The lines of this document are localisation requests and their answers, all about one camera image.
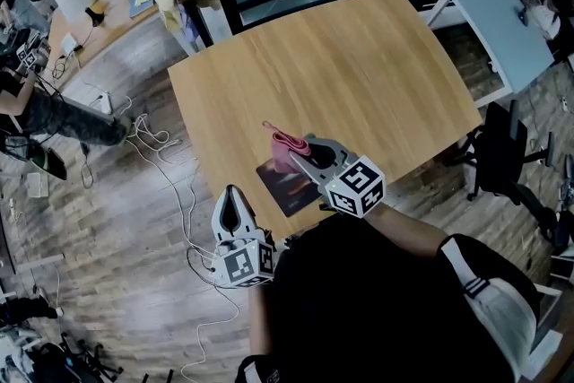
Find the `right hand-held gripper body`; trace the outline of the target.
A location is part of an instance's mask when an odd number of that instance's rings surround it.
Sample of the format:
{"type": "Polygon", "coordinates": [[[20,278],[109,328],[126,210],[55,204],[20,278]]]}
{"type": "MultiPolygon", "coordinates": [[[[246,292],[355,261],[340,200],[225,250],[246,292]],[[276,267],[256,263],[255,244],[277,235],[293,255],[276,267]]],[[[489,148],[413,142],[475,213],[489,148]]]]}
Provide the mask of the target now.
{"type": "Polygon", "coordinates": [[[319,190],[335,211],[363,218],[385,197],[386,177],[369,157],[362,155],[319,190]]]}

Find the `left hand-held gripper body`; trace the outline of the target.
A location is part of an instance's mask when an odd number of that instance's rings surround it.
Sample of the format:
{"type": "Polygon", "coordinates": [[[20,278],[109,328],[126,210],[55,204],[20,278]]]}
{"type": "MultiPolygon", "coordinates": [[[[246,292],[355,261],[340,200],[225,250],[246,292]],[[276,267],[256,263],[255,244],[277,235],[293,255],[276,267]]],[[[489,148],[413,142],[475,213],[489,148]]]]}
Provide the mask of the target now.
{"type": "Polygon", "coordinates": [[[224,238],[216,233],[211,265],[213,283],[220,288],[250,288],[271,281],[275,246],[269,231],[256,236],[224,238]]]}

